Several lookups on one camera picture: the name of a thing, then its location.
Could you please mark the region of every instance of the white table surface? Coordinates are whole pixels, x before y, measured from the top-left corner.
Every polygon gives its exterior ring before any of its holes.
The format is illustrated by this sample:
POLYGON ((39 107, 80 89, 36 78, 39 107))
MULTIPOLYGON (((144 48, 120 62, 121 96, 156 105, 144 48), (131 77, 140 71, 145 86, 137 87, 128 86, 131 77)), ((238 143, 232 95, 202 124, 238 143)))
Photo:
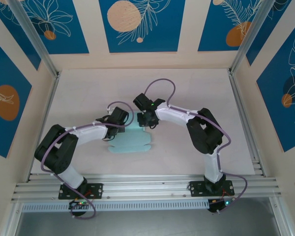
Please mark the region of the white table surface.
MULTIPOLYGON (((240 122, 226 69, 71 69, 61 73, 47 118, 44 135, 54 124, 63 127, 91 123, 107 114, 112 101, 132 103, 155 79, 175 82, 171 104, 190 110, 206 107, 232 138, 221 151, 225 172, 253 175, 254 169, 240 122)), ((150 87, 147 96, 167 99, 172 85, 161 81, 150 87)), ((192 145, 186 127, 166 121, 151 133, 152 148, 147 152, 113 154, 101 140, 76 148, 72 163, 82 174, 187 175, 204 174, 204 160, 192 145)), ((32 173, 41 173, 35 160, 32 173)))

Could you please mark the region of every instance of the purple cable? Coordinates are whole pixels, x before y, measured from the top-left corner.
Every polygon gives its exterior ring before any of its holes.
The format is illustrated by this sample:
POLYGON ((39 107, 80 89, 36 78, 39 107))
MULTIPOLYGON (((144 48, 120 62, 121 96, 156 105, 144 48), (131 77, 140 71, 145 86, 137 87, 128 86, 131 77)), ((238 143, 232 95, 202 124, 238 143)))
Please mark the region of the purple cable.
MULTIPOLYGON (((92 126, 98 126, 98 125, 109 125, 109 126, 114 126, 114 127, 127 127, 127 126, 129 126, 129 125, 132 123, 133 119, 134 119, 134 111, 133 111, 133 109, 132 109, 127 103, 122 102, 122 101, 112 102, 111 104, 109 104, 109 105, 107 106, 107 109, 109 109, 109 107, 110 107, 111 105, 115 104, 115 103, 122 103, 122 104, 125 104, 126 106, 128 106, 128 107, 130 108, 130 111, 131 111, 131 113, 132 113, 132 119, 131 119, 131 121, 130 121, 128 124, 125 124, 125 125, 108 124, 108 123, 85 124, 85 125, 82 125, 82 126, 76 127, 75 130, 79 130, 79 129, 83 129, 83 128, 87 128, 87 127, 92 127, 92 126)), ((51 149, 56 145, 56 143, 57 143, 62 137, 64 137, 65 135, 67 135, 68 133, 70 133, 70 132, 72 132, 72 131, 74 131, 74 129, 70 129, 70 130, 65 131, 63 134, 61 134, 59 137, 57 137, 57 138, 54 140, 54 142, 53 142, 53 143, 47 148, 47 150, 46 150, 46 152, 45 152, 45 154, 44 154, 44 156, 43 156, 43 159, 41 160, 41 163, 40 163, 40 169, 41 169, 42 171, 52 173, 52 174, 53 174, 54 176, 56 176, 57 179, 59 179, 59 180, 65 185, 65 186, 67 186, 69 189, 71 189, 73 192, 75 192, 75 193, 78 194, 81 198, 83 198, 83 199, 85 199, 85 200, 87 201, 87 203, 88 203, 88 204, 93 208, 93 210, 94 210, 92 216, 89 216, 89 217, 76 217, 76 216, 74 216, 72 211, 73 211, 73 209, 74 209, 77 205, 75 205, 75 206, 71 209, 70 214, 72 215, 72 217, 74 217, 74 218, 76 218, 76 219, 79 219, 79 220, 88 220, 88 219, 92 219, 92 218, 95 216, 95 214, 96 214, 96 209, 95 209, 94 204, 93 204, 93 203, 92 203, 87 197, 85 197, 83 194, 81 194, 81 193, 78 192, 76 189, 72 188, 69 184, 67 184, 67 183, 66 183, 62 178, 60 178, 58 175, 56 175, 56 174, 53 173, 52 171, 46 170, 46 169, 44 168, 45 160, 46 160, 46 158, 47 158, 49 152, 51 151, 51 149)))
MULTIPOLYGON (((170 83, 172 83, 172 85, 173 85, 173 92, 172 92, 172 94, 169 96, 169 98, 167 99, 167 106, 170 108, 170 109, 172 109, 172 110, 175 110, 175 111, 178 111, 178 112, 183 112, 183 113, 186 113, 187 114, 187 111, 185 111, 185 110, 183 110, 183 109, 179 109, 179 108, 177 108, 177 107, 173 107, 173 106, 171 106, 170 104, 169 104, 169 101, 171 100, 171 98, 173 97, 173 95, 174 95, 174 93, 175 93, 175 91, 176 91, 176 85, 174 84, 174 82, 172 81, 172 80, 170 80, 170 79, 166 79, 166 78, 161 78, 161 79, 157 79, 157 80, 154 80, 154 81, 152 81, 148 86, 147 86, 147 88, 146 88, 146 90, 145 90, 145 92, 144 92, 144 94, 146 94, 146 92, 148 91, 148 89, 149 89, 149 87, 152 85, 152 84, 154 84, 155 82, 158 82, 158 81, 161 81, 161 80, 164 80, 164 81, 168 81, 168 82, 170 82, 170 83)), ((225 175, 227 175, 227 176, 233 176, 233 177, 238 177, 238 178, 241 178, 241 179, 243 179, 244 181, 245 181, 245 187, 244 187, 244 189, 243 189, 243 191, 238 195, 238 197, 233 201, 233 203, 235 203, 239 198, 241 198, 241 196, 244 194, 244 192, 246 191, 246 189, 247 189, 247 186, 248 186, 248 181, 245 179, 245 177, 243 177, 243 176, 240 176, 240 175, 235 175, 235 174, 229 174, 229 173, 226 173, 226 172, 224 172, 224 171, 222 171, 222 169, 221 169, 221 162, 220 162, 220 151, 223 149, 223 148, 225 148, 225 147, 227 147, 228 145, 230 145, 231 144, 231 142, 232 142, 232 140, 231 140, 231 137, 219 126, 219 125, 217 125, 216 123, 214 123, 213 121, 211 121, 211 120, 209 120, 208 118, 206 118, 206 117, 204 117, 204 116, 202 116, 202 115, 199 115, 199 114, 196 114, 196 113, 192 113, 192 112, 189 112, 189 114, 190 115, 192 115, 192 116, 196 116, 196 117, 199 117, 199 118, 201 118, 201 119, 204 119, 205 121, 207 121, 208 123, 210 123, 211 125, 213 125, 215 128, 217 128, 221 133, 223 133, 224 135, 225 135, 225 137, 228 139, 228 142, 226 143, 226 144, 224 144, 224 145, 222 145, 221 147, 219 147, 218 149, 217 149, 217 154, 216 154, 216 156, 217 156, 217 165, 218 165, 218 169, 219 169, 219 171, 221 172, 221 173, 223 173, 223 174, 225 174, 225 175)), ((227 209, 229 206, 231 206, 232 204, 230 204, 230 205, 228 205, 227 207, 225 207, 224 209, 222 209, 222 210, 220 210, 219 211, 219 213, 220 212, 222 212, 222 211, 224 211, 225 209, 227 209)))

